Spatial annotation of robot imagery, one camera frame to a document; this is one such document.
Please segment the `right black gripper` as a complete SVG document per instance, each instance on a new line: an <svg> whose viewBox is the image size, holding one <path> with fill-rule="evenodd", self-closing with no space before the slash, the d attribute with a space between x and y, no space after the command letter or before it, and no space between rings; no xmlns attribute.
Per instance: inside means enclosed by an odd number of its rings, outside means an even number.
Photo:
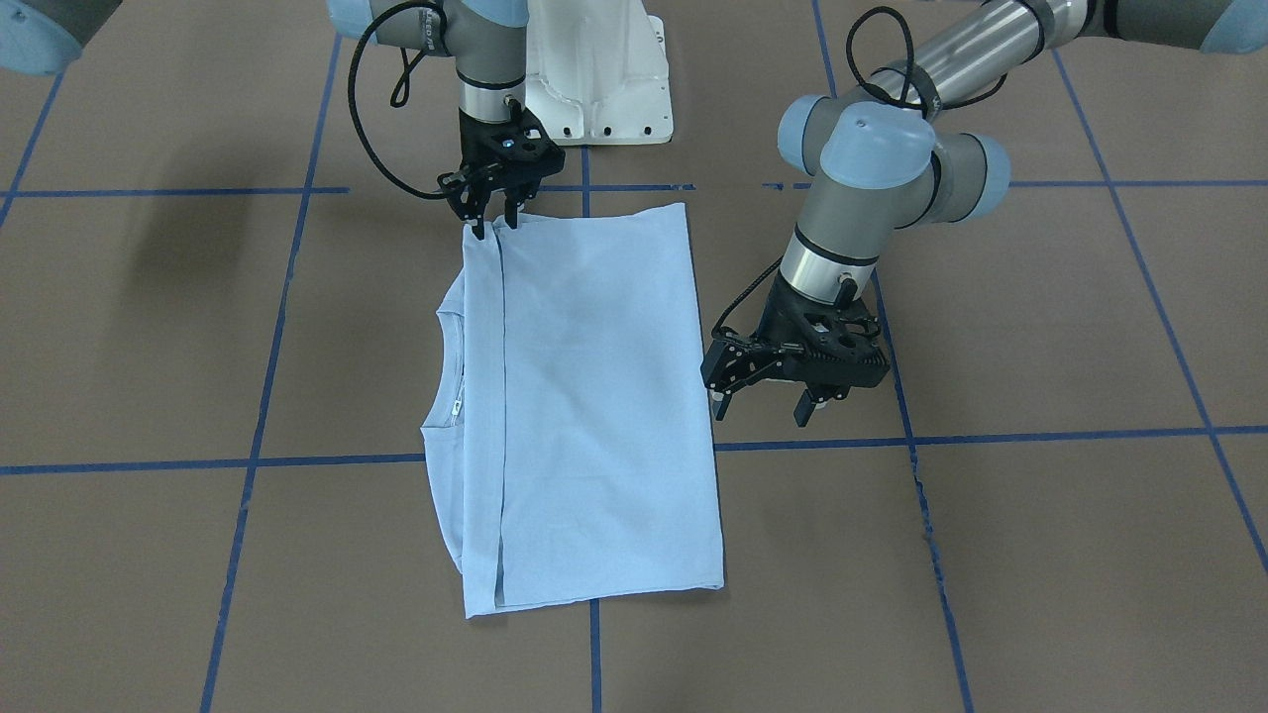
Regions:
<svg viewBox="0 0 1268 713"><path fill-rule="evenodd" d="M503 223L517 230L524 207L541 181L566 167L566 150L547 134L541 122L516 105L506 122L484 122L459 113L462 162L456 171L437 176L437 188L450 208L484 239L484 212L495 192L503 193Z"/></svg>

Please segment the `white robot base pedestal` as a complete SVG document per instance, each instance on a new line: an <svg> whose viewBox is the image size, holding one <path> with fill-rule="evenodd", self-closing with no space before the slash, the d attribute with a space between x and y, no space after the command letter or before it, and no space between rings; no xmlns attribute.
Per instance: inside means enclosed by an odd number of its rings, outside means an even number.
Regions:
<svg viewBox="0 0 1268 713"><path fill-rule="evenodd" d="M643 1L530 1L527 9L527 108L555 145L672 140L663 22Z"/></svg>

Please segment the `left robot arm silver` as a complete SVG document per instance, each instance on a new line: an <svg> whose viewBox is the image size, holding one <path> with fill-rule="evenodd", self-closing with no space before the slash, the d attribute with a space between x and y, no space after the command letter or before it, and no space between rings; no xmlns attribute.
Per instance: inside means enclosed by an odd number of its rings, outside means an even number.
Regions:
<svg viewBox="0 0 1268 713"><path fill-rule="evenodd" d="M1265 46L1263 1L983 1L915 44L896 19L902 58L860 71L843 96L806 95L779 126L784 160L812 179L784 256L762 279L771 291L757 329L716 322L702 356L710 411L723 420L751 384L801 384L792 419L883 383L891 365L883 326L866 306L883 249L899 230L988 214L1011 183L1011 159L980 134L937 134L938 115L995 95L1012 69L1083 37L1115 38L1203 53L1243 55Z"/></svg>

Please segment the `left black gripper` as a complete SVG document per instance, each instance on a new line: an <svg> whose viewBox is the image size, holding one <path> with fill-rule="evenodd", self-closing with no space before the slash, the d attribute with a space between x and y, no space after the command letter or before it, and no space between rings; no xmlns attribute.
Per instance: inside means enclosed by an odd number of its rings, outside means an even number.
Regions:
<svg viewBox="0 0 1268 713"><path fill-rule="evenodd" d="M758 329L748 337L729 329L727 317L766 279L765 271L752 280L710 331L701 377L709 388L714 421L725 417L738 391L762 381L804 384L792 409L798 428L805 428L825 403L847 398L852 388L872 388L883 382L891 370L877 345L883 330L851 277L839 280L837 297L820 303L776 275Z"/></svg>

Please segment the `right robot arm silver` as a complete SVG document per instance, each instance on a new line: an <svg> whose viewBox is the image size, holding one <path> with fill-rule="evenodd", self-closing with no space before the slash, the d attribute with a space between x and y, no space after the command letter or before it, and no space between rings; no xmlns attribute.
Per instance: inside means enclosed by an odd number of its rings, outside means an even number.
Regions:
<svg viewBox="0 0 1268 713"><path fill-rule="evenodd" d="M115 1L5 1L1 5L1 63L18 74L63 74L118 9ZM399 190L443 200L484 239L489 199L502 195L503 225L519 226L519 212L545 178L566 166L566 151L529 109L525 1L331 1L332 27L358 42L346 81L350 118L363 148L370 150L358 109L358 72L366 46L399 49L402 72L392 104L403 107L422 60L434 55L456 63L462 162L441 174L431 192L411 186L369 151L372 165Z"/></svg>

